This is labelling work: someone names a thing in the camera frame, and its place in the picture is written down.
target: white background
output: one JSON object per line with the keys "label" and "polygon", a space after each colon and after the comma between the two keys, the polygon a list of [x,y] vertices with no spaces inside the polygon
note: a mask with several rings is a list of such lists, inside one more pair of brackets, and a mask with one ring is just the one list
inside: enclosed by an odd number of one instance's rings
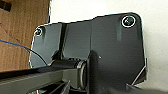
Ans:
{"label": "white background", "polygon": [[148,74],[138,86],[168,91],[167,0],[52,0],[50,21],[75,22],[125,12],[135,12],[142,19]]}

